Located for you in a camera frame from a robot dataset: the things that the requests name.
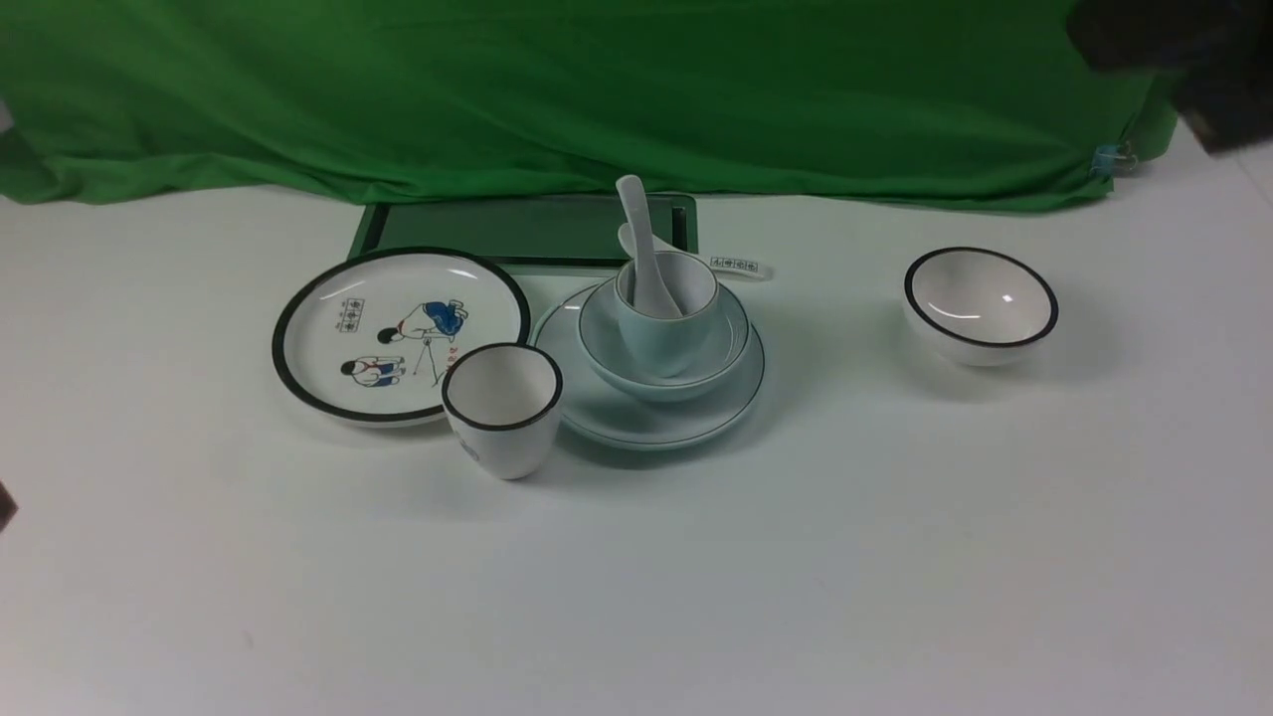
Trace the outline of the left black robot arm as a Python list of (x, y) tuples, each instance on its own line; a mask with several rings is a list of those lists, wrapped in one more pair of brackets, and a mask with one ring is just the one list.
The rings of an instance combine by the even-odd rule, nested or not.
[(0, 531), (3, 533), (18, 512), (17, 499), (4, 483), (0, 484)]

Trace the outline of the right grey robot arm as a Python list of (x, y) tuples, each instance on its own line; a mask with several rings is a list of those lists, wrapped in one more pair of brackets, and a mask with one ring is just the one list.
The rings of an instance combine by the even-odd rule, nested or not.
[(1094, 73), (1172, 76), (1169, 102), (1206, 153), (1272, 136), (1269, 1), (1078, 1), (1066, 34)]

